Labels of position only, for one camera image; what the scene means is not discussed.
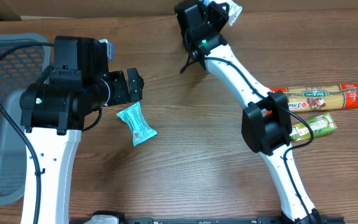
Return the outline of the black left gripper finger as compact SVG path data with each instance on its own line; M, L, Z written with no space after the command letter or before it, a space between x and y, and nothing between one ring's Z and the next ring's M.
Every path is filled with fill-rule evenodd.
M133 101L140 101L142 99L142 90L144 87L144 79L139 75L136 68L132 69L133 71L133 89L134 93L132 96Z
M136 72L135 68L128 68L127 69L127 84L129 89L129 101L136 102L137 101L137 81L136 81Z

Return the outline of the white tube gold cap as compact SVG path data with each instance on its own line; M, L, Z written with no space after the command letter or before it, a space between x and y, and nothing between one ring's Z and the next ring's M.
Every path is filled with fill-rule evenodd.
M242 6L238 5L233 0L227 2L229 4L229 20L228 23L230 26L233 26L240 13L242 12Z

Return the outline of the teal snack packet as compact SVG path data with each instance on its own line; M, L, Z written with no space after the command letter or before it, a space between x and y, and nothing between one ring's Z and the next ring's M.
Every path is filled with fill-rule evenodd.
M128 125L134 147L157 135L156 130L146 122L139 102L118 112L117 116Z

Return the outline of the red orange pasta packet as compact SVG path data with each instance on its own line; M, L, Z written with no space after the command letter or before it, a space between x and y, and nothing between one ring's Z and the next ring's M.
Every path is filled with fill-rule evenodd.
M294 113L358 108L358 83L325 86L271 88L288 98L288 109Z

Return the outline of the green tea packet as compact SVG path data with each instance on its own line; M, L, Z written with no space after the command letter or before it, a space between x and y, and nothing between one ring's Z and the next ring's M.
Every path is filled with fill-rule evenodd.
M306 121L315 138L324 136L334 132L337 129L337 125L334 122L330 113L318 115L312 119ZM307 140L311 137L309 129L303 124L298 123L292 126L292 132L290 138L292 141Z

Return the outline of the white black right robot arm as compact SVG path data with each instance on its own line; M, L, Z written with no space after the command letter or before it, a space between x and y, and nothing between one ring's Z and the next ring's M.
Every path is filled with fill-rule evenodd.
M289 110L282 91L273 92L250 74L220 33L229 22L231 5L228 1L182 1L174 7L188 52L186 65L200 63L237 98L242 108L242 137L268 167L280 197L283 222L321 223L293 158L291 119L299 116Z

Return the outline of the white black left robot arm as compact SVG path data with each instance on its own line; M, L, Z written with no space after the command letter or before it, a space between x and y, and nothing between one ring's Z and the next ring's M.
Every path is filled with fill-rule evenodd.
M47 79L21 95L21 126L34 148L27 159L21 223L68 223L71 175L85 117L142 99L135 68L111 72L106 40L57 36Z

